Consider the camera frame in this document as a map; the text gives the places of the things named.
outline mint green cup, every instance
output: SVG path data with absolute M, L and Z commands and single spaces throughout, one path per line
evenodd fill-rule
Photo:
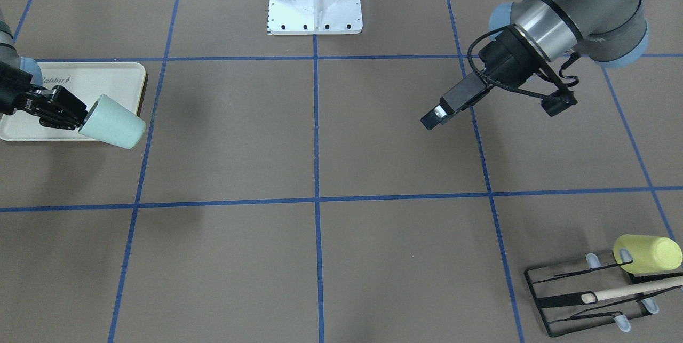
M 143 119 L 107 95 L 101 95 L 92 105 L 85 117 L 85 124 L 78 133 L 113 146 L 130 149 L 142 139 L 145 129 L 147 124 Z

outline yellow cup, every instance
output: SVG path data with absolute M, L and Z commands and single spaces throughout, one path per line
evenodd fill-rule
M 622 235 L 614 243 L 614 258 L 622 263 L 619 250 L 625 248 L 633 257 L 633 263 L 622 265 L 632 274 L 656 273 L 673 270 L 683 262 L 681 247 L 663 236 Z

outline light blue joint cover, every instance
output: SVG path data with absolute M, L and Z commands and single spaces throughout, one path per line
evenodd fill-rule
M 600 67 L 605 67 L 605 68 L 621 68 L 624 66 L 628 66 L 629 64 L 633 63 L 634 61 L 637 61 L 642 54 L 645 53 L 645 50 L 647 49 L 647 42 L 649 40 L 649 23 L 646 20 L 646 29 L 645 29 L 645 34 L 641 39 L 641 42 L 630 51 L 630 53 L 625 54 L 624 56 L 620 57 L 619 59 L 614 59 L 611 61 L 595 61 L 598 66 Z
M 659 314 L 659 306 L 657 306 L 657 302 L 654 301 L 654 298 L 643 299 L 641 303 L 649 313 L 653 315 Z
M 35 59 L 31 59 L 30 57 L 21 57 L 19 68 L 25 73 L 30 73 L 34 76 L 34 78 L 31 79 L 32 84 L 42 87 L 42 71 Z
M 592 252 L 586 255 L 586 261 L 588 262 L 588 267 L 590 267 L 591 270 L 595 270 L 596 268 L 602 267 L 602 264 L 600 263 L 600 258 L 598 258 L 598 256 Z
M 619 257 L 622 258 L 622 263 L 633 263 L 631 253 L 625 248 L 619 249 Z
M 499 29 L 500 27 L 510 25 L 511 12 L 512 2 L 498 4 L 498 6 L 493 9 L 493 12 L 491 12 L 491 17 L 488 19 L 488 31 L 493 31 L 495 29 Z
M 626 318 L 626 315 L 622 314 L 615 316 L 614 323 L 617 323 L 617 327 L 624 332 L 631 331 L 631 323 L 629 322 L 629 318 Z

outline light green cup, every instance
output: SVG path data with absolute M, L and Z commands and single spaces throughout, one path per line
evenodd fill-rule
M 681 247 L 669 238 L 649 235 L 622 235 L 614 243 L 614 258 L 622 263 L 620 249 L 625 248 L 633 263 L 622 265 L 632 274 L 656 273 L 678 268 L 683 261 Z
M 133 148 L 145 134 L 147 124 L 143 119 L 115 102 L 107 95 L 101 95 L 85 117 L 85 124 L 79 134 L 104 141 L 121 148 Z

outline blue tape line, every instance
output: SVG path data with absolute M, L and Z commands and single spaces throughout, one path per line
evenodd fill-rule
M 164 61 L 164 57 L 92 57 L 92 58 L 71 58 L 71 59 L 36 59 L 41 63 L 83 63 L 83 62 L 106 62 L 119 63 L 127 61 Z
M 376 200 L 454 199 L 463 197 L 486 197 L 488 193 L 425 193 L 414 195 L 367 195 L 321 197 L 320 202 L 371 202 Z
M 176 14 L 178 13 L 178 4 L 180 0 L 175 0 L 173 5 L 173 12 L 171 13 L 171 23 L 169 24 L 168 37 L 166 37 L 166 49 L 164 51 L 164 58 L 168 58 L 169 51 L 171 48 L 171 40 L 173 39 L 173 26 L 176 22 Z M 159 83 L 156 86 L 156 95 L 154 96 L 154 108 L 152 109 L 152 116 L 149 119 L 149 131 L 147 132 L 147 142 L 145 144 L 145 154 L 142 160 L 142 166 L 140 168 L 140 178 L 137 186 L 137 192 L 135 194 L 135 207 L 132 210 L 132 215 L 130 217 L 130 229 L 128 239 L 126 241 L 126 251 L 124 252 L 124 260 L 121 267 L 121 276 L 119 278 L 119 287 L 116 293 L 116 300 L 114 302 L 114 309 L 112 313 L 112 323 L 109 326 L 109 339 L 108 343 L 113 343 L 114 336 L 116 333 L 116 323 L 119 317 L 119 308 L 121 306 L 121 299 L 124 291 L 124 284 L 126 283 L 126 271 L 128 269 L 130 248 L 132 246 L 132 239 L 135 232 L 135 224 L 137 221 L 137 213 L 140 205 L 140 198 L 142 196 L 142 188 L 145 182 L 145 173 L 147 170 L 147 161 L 149 160 L 149 149 L 152 145 L 152 136 L 154 134 L 154 119 L 156 117 L 156 109 L 159 104 L 159 97 L 161 95 L 161 89 L 163 87 L 164 75 L 166 73 L 166 61 L 161 63 L 161 72 L 159 73 Z
M 190 56 L 168 57 L 168 61 L 231 61 L 231 60 L 312 60 L 312 56 Z
M 2 212 L 47 212 L 47 211 L 71 211 L 71 210 L 117 210 L 134 209 L 134 204 L 84 204 L 84 205 L 41 205 L 37 207 L 4 207 Z
M 664 227 L 666 227 L 666 232 L 668 232 L 669 238 L 671 238 L 675 241 L 676 237 L 674 237 L 674 235 L 673 235 L 673 230 L 671 229 L 671 226 L 669 225 L 669 220 L 666 218 L 666 214 L 664 214 L 664 209 L 662 208 L 662 205 L 659 202 L 659 197 L 657 196 L 657 192 L 654 189 L 654 185 L 652 185 L 652 180 L 650 179 L 649 173 L 647 172 L 647 168 L 645 166 L 645 163 L 642 160 L 642 156 L 641 156 L 640 150 L 638 149 L 638 145 L 636 144 L 636 140 L 633 137 L 633 133 L 631 132 L 631 128 L 629 127 L 629 123 L 626 121 L 626 117 L 624 115 L 624 110 L 622 110 L 622 105 L 620 105 L 619 99 L 617 98 L 617 93 L 614 91 L 614 87 L 612 86 L 612 80 L 609 78 L 609 74 L 607 73 L 607 69 L 605 69 L 604 67 L 602 68 L 602 74 L 605 76 L 605 81 L 607 81 L 607 87 L 609 88 L 609 92 L 612 94 L 612 99 L 614 100 L 614 104 L 617 105 L 619 117 L 621 117 L 621 119 L 622 119 L 622 123 L 624 124 L 624 128 L 626 129 L 626 134 L 629 136 L 629 140 L 631 141 L 631 146 L 633 147 L 633 151 L 636 153 L 636 158 L 638 158 L 638 163 L 640 164 L 641 169 L 642 169 L 642 175 L 645 176 L 645 180 L 647 182 L 647 187 L 649 187 L 649 190 L 652 193 L 652 199 L 654 199 L 654 203 L 657 205 L 657 210 L 659 211 L 659 215 L 662 218 L 662 222 L 664 222 Z
M 507 292 L 510 295 L 510 305 L 512 306 L 512 312 L 514 314 L 515 325 L 517 326 L 517 336 L 520 343 L 524 343 L 524 331 L 522 330 L 522 321 L 519 317 L 519 310 L 517 308 L 517 297 L 514 293 L 514 287 L 512 285 L 512 276 L 510 275 L 510 266 L 507 263 L 507 253 L 505 252 L 505 243 L 503 242 L 503 232 L 501 231 L 501 225 L 498 221 L 498 210 L 496 209 L 496 203 L 494 200 L 493 190 L 491 188 L 491 180 L 488 175 L 488 168 L 486 166 L 486 157 L 483 153 L 483 144 L 481 143 L 481 135 L 479 132 L 479 125 L 476 123 L 476 113 L 474 107 L 470 107 L 470 113 L 472 115 L 472 125 L 474 127 L 474 134 L 476 138 L 476 145 L 479 148 L 479 154 L 481 158 L 481 170 L 483 171 L 483 180 L 486 183 L 486 193 L 488 196 L 488 203 L 491 207 L 491 214 L 493 216 L 493 224 L 496 229 L 496 237 L 498 238 L 498 249 L 501 253 L 501 260 L 503 261 L 503 271 L 505 272 L 505 282 L 507 283 Z
M 580 195 L 587 193 L 626 193 L 649 192 L 649 187 L 616 187 L 616 188 L 578 188 L 567 190 L 527 190 L 526 192 L 493 192 L 493 196 L 534 196 L 534 195 Z
M 460 48 L 460 40 L 458 37 L 458 27 L 456 25 L 456 18 L 453 15 L 453 7 L 451 5 L 451 0 L 446 0 L 446 3 L 448 5 L 448 13 L 451 18 L 451 26 L 453 27 L 453 37 L 456 40 L 456 50 L 458 51 L 458 55 L 461 55 L 458 57 L 458 61 L 460 63 L 460 70 L 463 73 L 463 78 L 467 75 L 467 72 L 465 70 L 465 65 L 463 61 L 463 52 Z M 512 306 L 512 311 L 514 313 L 514 319 L 515 319 L 515 324 L 517 325 L 517 335 L 519 337 L 520 343 L 524 343 L 524 333 L 522 331 L 522 323 L 519 318 L 519 311 L 517 309 L 517 298 L 515 297 L 514 294 L 514 288 L 512 286 L 512 278 L 510 277 L 510 268 L 508 267 L 507 264 L 507 253 L 505 253 L 505 245 L 503 243 L 503 235 L 500 229 L 500 224 L 498 223 L 498 214 L 496 210 L 496 204 L 493 199 L 493 190 L 491 189 L 491 182 L 489 179 L 488 175 L 488 168 L 486 167 L 486 158 L 485 154 L 483 153 L 483 146 L 481 144 L 481 137 L 480 137 L 480 132 L 479 132 L 479 127 L 476 124 L 476 114 L 474 112 L 474 107 L 470 107 L 470 113 L 472 115 L 472 125 L 474 127 L 474 133 L 476 137 L 476 144 L 478 144 L 479 147 L 479 153 L 480 153 L 480 158 L 481 158 L 481 169 L 483 171 L 483 179 L 485 180 L 486 183 L 486 195 L 488 196 L 488 202 L 491 207 L 491 214 L 493 216 L 493 223 L 495 224 L 496 227 L 496 234 L 498 236 L 498 248 L 500 249 L 501 252 L 501 259 L 503 261 L 503 270 L 505 271 L 505 280 L 507 282 L 507 290 L 510 295 L 510 304 Z
M 319 343 L 325 342 L 324 295 L 322 282 L 322 229 L 320 227 L 320 120 L 318 116 L 317 35 L 313 35 L 313 100 L 314 100 L 314 191 L 315 191 L 315 256 L 317 260 L 317 332 Z
M 140 209 L 168 209 L 172 207 L 210 207 L 214 205 L 254 205 L 254 204 L 288 204 L 288 203 L 313 203 L 312 197 L 293 197 L 285 199 L 253 199 L 253 200 L 208 200 L 204 202 L 166 202 L 166 203 L 141 203 Z
M 119 309 L 121 307 L 121 297 L 124 293 L 124 283 L 126 282 L 126 271 L 128 270 L 128 262 L 130 257 L 130 247 L 132 246 L 132 235 L 135 231 L 135 222 L 137 221 L 137 209 L 132 210 L 130 217 L 129 235 L 126 239 L 126 251 L 124 252 L 124 261 L 121 264 L 121 275 L 119 276 L 119 285 L 116 289 L 116 300 L 114 302 L 114 311 L 112 313 L 112 323 L 109 325 L 108 343 L 113 343 L 114 334 L 116 333 L 116 323 L 119 320 Z
M 642 54 L 642 57 L 683 57 L 683 54 Z M 322 55 L 318 60 L 376 60 L 376 59 L 466 59 L 465 54 L 405 54 L 405 55 Z M 313 60 L 312 56 L 215 56 L 215 57 L 97 57 L 70 59 L 36 59 L 41 63 L 123 62 L 123 61 L 234 61 L 234 60 Z
M 21 18 L 19 18 L 19 24 L 17 24 L 17 29 L 14 31 L 14 41 L 19 40 L 19 32 L 21 32 L 21 27 L 24 26 L 24 20 L 26 20 L 26 15 L 29 13 L 29 8 L 31 8 L 34 0 L 28 0 L 26 2 L 26 7 L 24 8 L 24 13 L 22 13 Z
M 395 55 L 325 55 L 320 60 L 361 60 L 361 59 L 456 59 L 459 54 L 395 54 Z
M 658 192 L 678 192 L 683 190 L 683 186 L 659 186 L 654 187 L 654 190 L 658 190 Z
M 460 62 L 460 69 L 463 71 L 463 78 L 467 75 L 465 71 L 465 63 L 463 61 L 463 51 L 460 49 L 460 39 L 458 37 L 458 26 L 456 26 L 456 18 L 453 15 L 453 7 L 451 0 L 446 0 L 448 6 L 448 15 L 451 18 L 451 27 L 453 29 L 453 37 L 456 40 L 456 50 L 458 51 L 458 61 Z

